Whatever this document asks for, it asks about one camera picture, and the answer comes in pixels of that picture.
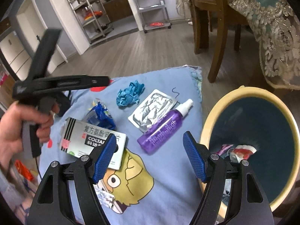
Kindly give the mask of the plaid pink sleeve forearm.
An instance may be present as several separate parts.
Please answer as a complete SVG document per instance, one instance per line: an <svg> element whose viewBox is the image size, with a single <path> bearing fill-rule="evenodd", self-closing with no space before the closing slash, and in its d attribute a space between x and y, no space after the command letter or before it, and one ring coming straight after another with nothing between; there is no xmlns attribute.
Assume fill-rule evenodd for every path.
<svg viewBox="0 0 300 225"><path fill-rule="evenodd" d="M22 224L27 224L29 210L38 186L22 175L15 167L4 174L1 171L1 194Z"/></svg>

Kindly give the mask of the person's left hand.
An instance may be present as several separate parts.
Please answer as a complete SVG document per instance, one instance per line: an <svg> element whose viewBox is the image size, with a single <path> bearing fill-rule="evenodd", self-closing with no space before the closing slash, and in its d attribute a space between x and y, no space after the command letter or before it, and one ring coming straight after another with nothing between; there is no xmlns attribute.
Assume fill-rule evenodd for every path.
<svg viewBox="0 0 300 225"><path fill-rule="evenodd" d="M54 123L53 114L59 112L54 104L49 114L39 112L35 107L14 102L1 118L1 170L6 173L12 157L23 151L21 130L24 121L39 125L37 137L40 143L50 139L50 128Z"/></svg>

